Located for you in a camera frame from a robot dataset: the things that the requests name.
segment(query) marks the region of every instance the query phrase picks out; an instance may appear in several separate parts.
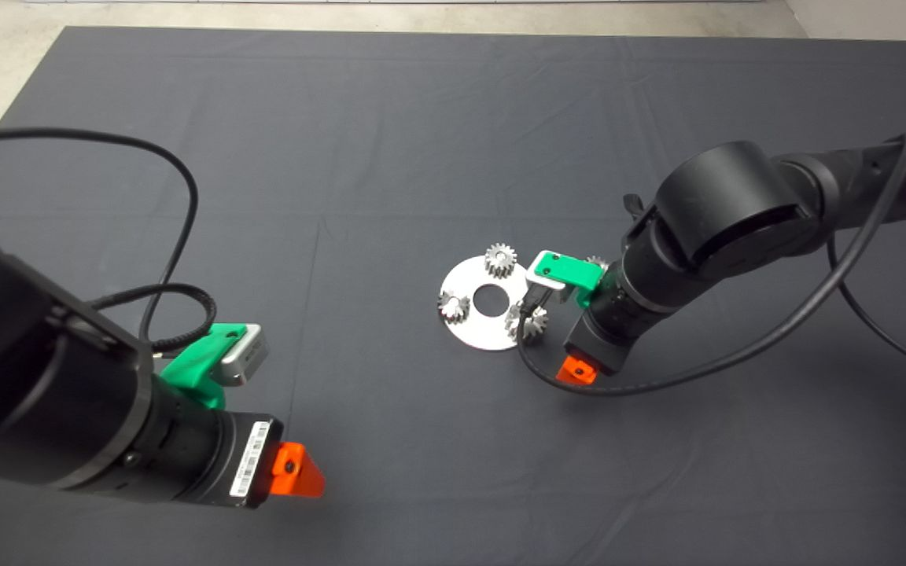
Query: white label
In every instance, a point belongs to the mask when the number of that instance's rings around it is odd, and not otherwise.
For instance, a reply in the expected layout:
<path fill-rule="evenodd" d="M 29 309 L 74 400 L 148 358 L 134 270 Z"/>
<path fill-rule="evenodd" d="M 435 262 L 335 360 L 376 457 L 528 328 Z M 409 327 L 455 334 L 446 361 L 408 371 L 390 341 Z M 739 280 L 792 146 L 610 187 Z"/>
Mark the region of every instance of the white label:
<path fill-rule="evenodd" d="M 261 451 L 263 450 L 263 441 L 267 438 L 267 431 L 269 430 L 271 430 L 270 422 L 254 423 L 251 435 L 247 438 L 247 448 L 244 450 L 244 457 L 240 458 L 237 476 L 233 479 L 233 487 L 230 488 L 231 498 L 245 498 L 247 497 L 247 492 L 251 490 L 254 470 L 258 467 L 258 460 L 261 459 Z"/>

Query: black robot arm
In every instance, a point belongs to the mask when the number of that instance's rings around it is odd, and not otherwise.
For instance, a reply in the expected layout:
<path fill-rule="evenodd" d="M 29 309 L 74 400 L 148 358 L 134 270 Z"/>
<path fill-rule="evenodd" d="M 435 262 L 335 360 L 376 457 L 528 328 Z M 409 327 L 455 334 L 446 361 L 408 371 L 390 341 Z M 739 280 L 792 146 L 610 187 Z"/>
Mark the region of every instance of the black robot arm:
<path fill-rule="evenodd" d="M 716 283 L 862 226 L 904 149 L 897 139 L 769 159 L 753 143 L 733 142 L 684 162 L 647 208 L 626 200 L 634 226 L 565 349 L 598 373 L 618 372 L 641 334 Z M 883 222 L 906 219 L 903 173 Z"/>

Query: metal disc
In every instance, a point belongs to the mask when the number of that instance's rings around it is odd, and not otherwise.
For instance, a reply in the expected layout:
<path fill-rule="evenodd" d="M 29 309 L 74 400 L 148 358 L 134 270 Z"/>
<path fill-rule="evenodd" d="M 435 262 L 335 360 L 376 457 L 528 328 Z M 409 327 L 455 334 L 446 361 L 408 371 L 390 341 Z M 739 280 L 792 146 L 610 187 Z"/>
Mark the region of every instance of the metal disc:
<path fill-rule="evenodd" d="M 474 293 L 481 287 L 494 285 L 506 291 L 510 300 L 506 305 L 514 305 L 526 294 L 526 273 L 522 269 L 513 269 L 510 275 L 499 278 L 490 275 L 484 264 L 484 255 L 466 259 L 454 267 L 439 293 L 446 291 L 456 296 L 471 298 L 470 311 L 460 322 L 443 322 L 453 336 L 460 338 L 464 344 L 486 351 L 503 351 L 515 347 L 515 340 L 506 332 L 506 312 L 497 316 L 488 316 L 477 310 L 474 305 Z"/>

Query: silver gear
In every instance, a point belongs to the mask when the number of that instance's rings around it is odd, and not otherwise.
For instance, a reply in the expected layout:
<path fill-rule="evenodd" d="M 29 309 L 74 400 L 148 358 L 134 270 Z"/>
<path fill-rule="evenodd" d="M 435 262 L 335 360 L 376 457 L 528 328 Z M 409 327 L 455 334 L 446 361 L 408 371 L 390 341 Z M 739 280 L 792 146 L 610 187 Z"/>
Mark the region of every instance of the silver gear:
<path fill-rule="evenodd" d="M 506 312 L 506 330 L 508 330 L 510 338 L 513 338 L 513 340 L 517 339 L 517 330 L 519 329 L 519 307 L 521 307 L 521 303 L 514 304 Z M 547 330 L 546 309 L 542 306 L 533 309 L 533 313 L 526 319 L 526 323 L 522 328 L 524 329 L 522 330 L 522 339 L 524 341 L 529 342 L 542 336 L 543 331 Z"/>
<path fill-rule="evenodd" d="M 443 291 L 439 295 L 437 306 L 439 316 L 442 316 L 443 320 L 456 323 L 467 318 L 467 313 L 470 312 L 470 298 L 457 297 Z"/>
<path fill-rule="evenodd" d="M 499 279 L 513 273 L 515 261 L 517 261 L 517 254 L 508 244 L 492 244 L 484 252 L 484 268 L 488 269 L 493 277 L 499 277 Z"/>
<path fill-rule="evenodd" d="M 606 260 L 604 260 L 604 258 L 601 258 L 600 255 L 590 255 L 590 257 L 586 258 L 586 261 L 589 263 L 595 263 L 604 270 L 610 267 L 610 264 Z"/>

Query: black cylindrical joint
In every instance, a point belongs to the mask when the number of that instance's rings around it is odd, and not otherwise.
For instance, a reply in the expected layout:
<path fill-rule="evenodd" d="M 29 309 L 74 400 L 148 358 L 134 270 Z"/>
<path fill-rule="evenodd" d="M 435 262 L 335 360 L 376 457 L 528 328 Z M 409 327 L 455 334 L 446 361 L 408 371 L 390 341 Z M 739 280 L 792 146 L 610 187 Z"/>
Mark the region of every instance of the black cylindrical joint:
<path fill-rule="evenodd" d="M 760 147 L 722 144 L 683 162 L 655 207 L 684 257 L 708 279 L 783 257 L 816 219 Z"/>
<path fill-rule="evenodd" d="M 48 325 L 0 361 L 0 477 L 47 484 L 81 469 L 123 433 L 139 390 L 126 355 Z"/>
<path fill-rule="evenodd" d="M 142 430 L 107 469 L 73 491 L 138 502 L 168 502 L 212 465 L 223 439 L 219 413 L 152 377 L 152 405 Z"/>

